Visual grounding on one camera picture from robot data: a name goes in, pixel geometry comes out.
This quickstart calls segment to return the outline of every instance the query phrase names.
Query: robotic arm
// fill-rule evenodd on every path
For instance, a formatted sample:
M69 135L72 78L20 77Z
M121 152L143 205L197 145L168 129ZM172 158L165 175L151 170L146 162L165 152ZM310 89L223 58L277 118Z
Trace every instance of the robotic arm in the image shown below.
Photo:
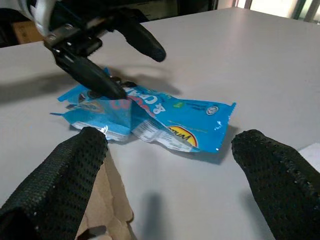
M0 8L21 12L35 22L56 64L85 87L110 99L125 91L88 56L102 46L106 32L119 31L140 53L157 62L166 52L154 36L130 17L118 0L2 0Z

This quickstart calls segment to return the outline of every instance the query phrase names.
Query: white table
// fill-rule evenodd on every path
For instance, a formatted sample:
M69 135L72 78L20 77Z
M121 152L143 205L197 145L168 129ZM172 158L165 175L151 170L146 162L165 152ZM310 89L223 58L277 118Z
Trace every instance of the white table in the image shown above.
M118 33L92 56L115 75L177 97L237 107L221 153L170 152L135 138L110 144L139 240L273 239L233 159L235 133L259 129L301 149L320 140L320 28L245 9L146 23L167 51L156 63ZM0 205L77 132L56 98L75 82L41 42L0 49Z

